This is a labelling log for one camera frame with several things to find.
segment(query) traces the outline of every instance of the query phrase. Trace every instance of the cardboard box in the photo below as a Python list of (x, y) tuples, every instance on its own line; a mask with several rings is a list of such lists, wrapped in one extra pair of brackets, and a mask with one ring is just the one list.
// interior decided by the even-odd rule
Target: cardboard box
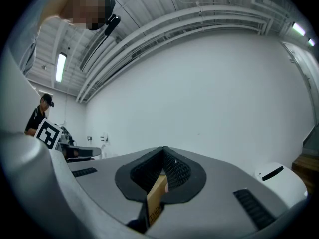
[(160, 206), (160, 199), (166, 193), (165, 186), (167, 184), (167, 176), (160, 175), (147, 195), (148, 209), (149, 209), (149, 223), (150, 226), (156, 221), (162, 212)]

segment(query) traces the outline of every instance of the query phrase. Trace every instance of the person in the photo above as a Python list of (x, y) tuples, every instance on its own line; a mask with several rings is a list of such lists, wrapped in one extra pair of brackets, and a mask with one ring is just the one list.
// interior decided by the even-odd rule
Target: person
[(34, 109), (25, 128), (24, 134), (35, 136), (35, 133), (43, 119), (47, 118), (45, 111), (49, 109), (50, 106), (54, 107), (54, 102), (52, 101), (51, 95), (45, 93), (40, 99), (40, 104)]
[(35, 61), (36, 40), (41, 25), (59, 17), (67, 23), (98, 30), (112, 16), (115, 0), (35, 0), (8, 39), (13, 58), (25, 76)]

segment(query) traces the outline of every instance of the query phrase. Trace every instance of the ceiling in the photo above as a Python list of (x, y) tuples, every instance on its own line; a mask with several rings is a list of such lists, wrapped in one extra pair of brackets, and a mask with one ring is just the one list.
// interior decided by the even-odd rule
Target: ceiling
[[(243, 28), (293, 39), (310, 51), (316, 46), (309, 47), (307, 37), (318, 42), (311, 25), (290, 0), (116, 0), (114, 13), (121, 22), (92, 57), (104, 39), (104, 27), (89, 31), (58, 18), (46, 21), (28, 79), (86, 102), (140, 57), (196, 32)], [(307, 37), (291, 30), (293, 21)], [(55, 81), (60, 52), (67, 54), (61, 83)]]

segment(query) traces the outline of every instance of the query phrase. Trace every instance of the black shirt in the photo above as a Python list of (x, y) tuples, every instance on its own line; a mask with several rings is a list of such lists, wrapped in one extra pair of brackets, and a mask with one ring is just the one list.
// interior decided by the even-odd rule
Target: black shirt
[(41, 114), (40, 106), (36, 107), (29, 119), (28, 124), (26, 125), (25, 131), (28, 132), (30, 128), (37, 130), (44, 118), (46, 118), (45, 112)]

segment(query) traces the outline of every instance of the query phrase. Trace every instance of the black cap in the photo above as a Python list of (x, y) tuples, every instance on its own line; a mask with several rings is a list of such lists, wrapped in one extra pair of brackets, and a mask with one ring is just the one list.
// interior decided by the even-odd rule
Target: black cap
[(52, 97), (50, 96), (50, 94), (45, 93), (45, 94), (42, 96), (42, 98), (43, 98), (43, 100), (46, 100), (46, 102), (47, 102), (50, 106), (54, 107), (54, 102), (52, 102)]
[(112, 16), (113, 13), (113, 9), (115, 6), (115, 0), (104, 0), (105, 3), (105, 22), (104, 23), (96, 23), (96, 24), (92, 24), (92, 28), (89, 28), (89, 30), (98, 30), (100, 29), (102, 26), (104, 26), (106, 24), (106, 22), (108, 21), (108, 19)]

